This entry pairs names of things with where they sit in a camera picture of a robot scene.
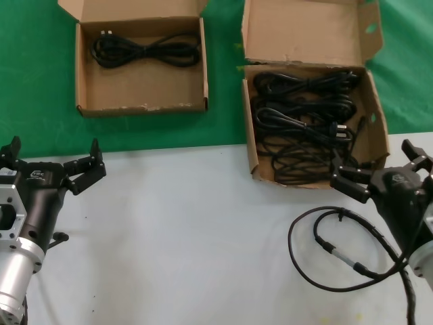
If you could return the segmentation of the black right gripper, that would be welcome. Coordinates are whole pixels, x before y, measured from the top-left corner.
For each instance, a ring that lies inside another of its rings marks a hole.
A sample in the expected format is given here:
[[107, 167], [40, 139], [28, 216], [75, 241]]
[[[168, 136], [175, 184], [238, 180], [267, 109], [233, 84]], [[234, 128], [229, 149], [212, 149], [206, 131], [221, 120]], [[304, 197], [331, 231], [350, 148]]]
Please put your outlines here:
[[421, 223], [428, 206], [432, 203], [432, 176], [424, 180], [415, 171], [432, 171], [432, 157], [422, 148], [404, 139], [401, 150], [409, 159], [404, 167], [390, 167], [375, 171], [343, 165], [336, 150], [331, 151], [330, 186], [366, 203], [373, 199], [380, 216], [386, 222], [398, 247], [412, 254], [432, 240], [432, 232]]

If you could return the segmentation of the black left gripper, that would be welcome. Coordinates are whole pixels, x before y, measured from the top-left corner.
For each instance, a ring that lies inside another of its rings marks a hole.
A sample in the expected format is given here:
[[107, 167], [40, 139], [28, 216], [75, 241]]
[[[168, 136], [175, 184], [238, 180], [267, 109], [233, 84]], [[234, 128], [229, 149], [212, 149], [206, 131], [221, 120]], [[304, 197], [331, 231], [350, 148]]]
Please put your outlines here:
[[26, 219], [20, 237], [46, 251], [67, 189], [79, 195], [106, 176], [102, 151], [94, 138], [88, 157], [71, 160], [62, 166], [56, 162], [19, 162], [20, 149], [18, 136], [2, 146], [1, 168], [16, 169], [20, 173], [20, 183], [24, 185], [22, 202]]

